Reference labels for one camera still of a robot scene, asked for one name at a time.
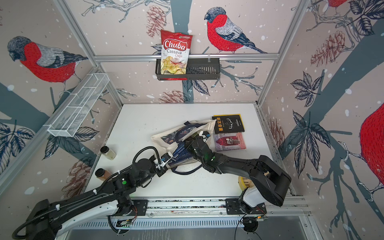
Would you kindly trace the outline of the cream canvas tote bag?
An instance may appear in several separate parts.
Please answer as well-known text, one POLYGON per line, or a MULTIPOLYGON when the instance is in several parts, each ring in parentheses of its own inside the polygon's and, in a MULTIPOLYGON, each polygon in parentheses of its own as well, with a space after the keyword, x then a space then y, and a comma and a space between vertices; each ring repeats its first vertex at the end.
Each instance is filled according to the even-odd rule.
MULTIPOLYGON (((173 154, 173 152, 176 150, 180 142, 185 143, 187 139, 198 138, 199 133, 201 131, 208 131, 211 134, 209 139, 207 141, 204 141, 205 143, 209 144, 212 139, 212 135, 214 133, 215 123, 216 123, 215 120, 202 120, 202 121, 191 121, 191 122, 187 121, 181 126, 178 126, 171 130, 165 131, 163 133, 159 133, 151 136, 151 140, 153 144, 157 148, 159 148, 159 153, 161 156, 167 152, 170 152, 173 154)), ((180 165, 188 165, 196 161, 197 160, 193 158, 180 165)), ((186 172, 179 172, 177 170, 177 167, 180 165, 171 166, 169 165, 169 162, 168 162, 165 166, 167 166, 167 168, 170 169, 173 173, 177 175, 182 175, 182 176, 191 175, 203 167, 202 165, 199 165, 192 170, 189 170, 186 172)))

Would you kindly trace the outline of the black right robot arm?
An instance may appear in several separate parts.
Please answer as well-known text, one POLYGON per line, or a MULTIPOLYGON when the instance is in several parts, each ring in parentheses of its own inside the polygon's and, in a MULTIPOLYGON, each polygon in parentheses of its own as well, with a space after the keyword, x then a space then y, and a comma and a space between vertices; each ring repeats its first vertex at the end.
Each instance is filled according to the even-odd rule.
POLYGON ((238 159, 213 152, 202 137, 185 140, 185 148, 210 173, 232 174, 251 180, 269 203, 281 207, 292 178, 265 155, 257 159, 238 159))

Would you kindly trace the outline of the blue Little Prince book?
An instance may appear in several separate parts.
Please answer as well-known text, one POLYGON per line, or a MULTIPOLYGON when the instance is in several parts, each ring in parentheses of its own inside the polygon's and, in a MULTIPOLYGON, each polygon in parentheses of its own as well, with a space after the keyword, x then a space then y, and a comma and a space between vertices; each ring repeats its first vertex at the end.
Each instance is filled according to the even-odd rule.
POLYGON ((193 159, 193 155, 186 149, 185 143, 180 142, 173 152, 173 157, 169 161, 169 165, 180 165, 191 159, 193 159))

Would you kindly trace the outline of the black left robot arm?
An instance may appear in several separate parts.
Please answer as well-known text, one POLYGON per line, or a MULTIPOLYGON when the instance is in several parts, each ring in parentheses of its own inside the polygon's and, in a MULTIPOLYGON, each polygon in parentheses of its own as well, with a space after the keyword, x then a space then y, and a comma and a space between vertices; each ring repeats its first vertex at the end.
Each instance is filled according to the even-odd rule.
POLYGON ((126 169, 112 174, 102 185, 67 200, 37 203, 27 218, 12 234, 14 240, 54 240, 64 233, 100 217, 144 216, 148 205, 132 200, 130 195, 146 187, 154 176, 166 171, 165 159, 152 156, 141 159, 126 169))

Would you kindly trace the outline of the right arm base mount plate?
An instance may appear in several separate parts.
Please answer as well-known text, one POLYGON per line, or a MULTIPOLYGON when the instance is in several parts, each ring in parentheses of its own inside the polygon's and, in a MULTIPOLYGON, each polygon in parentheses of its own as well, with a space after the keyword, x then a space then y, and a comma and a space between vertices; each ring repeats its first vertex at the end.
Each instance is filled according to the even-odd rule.
POLYGON ((225 199, 227 215, 265 215, 267 213, 264 203, 250 207, 238 198, 225 199))

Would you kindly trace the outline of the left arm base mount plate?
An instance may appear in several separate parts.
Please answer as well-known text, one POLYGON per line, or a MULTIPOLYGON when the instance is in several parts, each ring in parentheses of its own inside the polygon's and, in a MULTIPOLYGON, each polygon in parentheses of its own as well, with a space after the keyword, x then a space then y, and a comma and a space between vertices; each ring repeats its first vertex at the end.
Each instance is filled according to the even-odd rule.
POLYGON ((127 201, 118 201, 118 210, 114 217, 122 217, 122 216, 145 216, 148 200, 127 200, 127 201))

